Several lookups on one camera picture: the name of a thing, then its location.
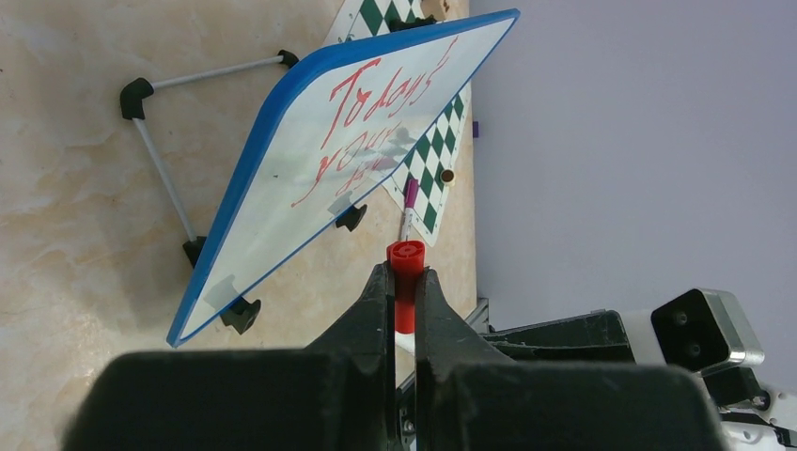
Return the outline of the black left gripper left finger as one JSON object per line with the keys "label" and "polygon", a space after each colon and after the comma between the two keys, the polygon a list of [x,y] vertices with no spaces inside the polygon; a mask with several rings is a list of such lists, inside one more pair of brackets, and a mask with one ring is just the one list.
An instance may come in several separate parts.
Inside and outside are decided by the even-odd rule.
{"label": "black left gripper left finger", "polygon": [[374,266],[358,299],[305,349],[332,364],[322,383],[324,446],[390,450],[396,439],[395,283]]}

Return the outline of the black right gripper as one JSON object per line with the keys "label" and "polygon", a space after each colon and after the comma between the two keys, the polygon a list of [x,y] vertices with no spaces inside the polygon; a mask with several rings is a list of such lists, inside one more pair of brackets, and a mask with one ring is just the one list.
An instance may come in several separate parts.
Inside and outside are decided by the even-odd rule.
{"label": "black right gripper", "polygon": [[517,362],[634,361],[621,316],[614,310],[490,331],[482,337]]}

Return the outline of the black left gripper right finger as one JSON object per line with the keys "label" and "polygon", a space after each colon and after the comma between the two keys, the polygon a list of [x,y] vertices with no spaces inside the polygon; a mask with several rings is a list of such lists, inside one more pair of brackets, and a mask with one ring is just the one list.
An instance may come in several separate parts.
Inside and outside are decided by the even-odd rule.
{"label": "black left gripper right finger", "polygon": [[471,450],[486,397],[472,393],[490,370],[514,362],[449,305],[437,271],[415,291],[415,430],[419,450]]}

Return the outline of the red marker cap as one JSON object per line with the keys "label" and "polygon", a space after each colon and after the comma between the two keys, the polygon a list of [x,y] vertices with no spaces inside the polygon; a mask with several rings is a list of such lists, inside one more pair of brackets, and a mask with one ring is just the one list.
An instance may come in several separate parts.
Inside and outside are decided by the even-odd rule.
{"label": "red marker cap", "polygon": [[395,284],[395,330],[413,334],[415,330],[415,291],[425,267],[426,246],[417,240],[396,241],[386,249]]}

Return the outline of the blue framed whiteboard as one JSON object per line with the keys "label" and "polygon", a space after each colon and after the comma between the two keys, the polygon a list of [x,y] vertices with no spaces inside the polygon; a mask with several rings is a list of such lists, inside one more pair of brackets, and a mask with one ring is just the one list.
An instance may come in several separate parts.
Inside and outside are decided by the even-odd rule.
{"label": "blue framed whiteboard", "polygon": [[165,342],[177,348],[388,180],[516,24],[517,9],[405,24],[298,58],[262,103]]}

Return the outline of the red whiteboard marker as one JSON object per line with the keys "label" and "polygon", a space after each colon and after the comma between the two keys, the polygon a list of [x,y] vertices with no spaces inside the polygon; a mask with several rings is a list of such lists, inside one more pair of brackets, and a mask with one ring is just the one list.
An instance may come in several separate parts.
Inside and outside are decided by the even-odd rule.
{"label": "red whiteboard marker", "polygon": [[395,332],[395,345],[409,354],[415,355],[415,335]]}

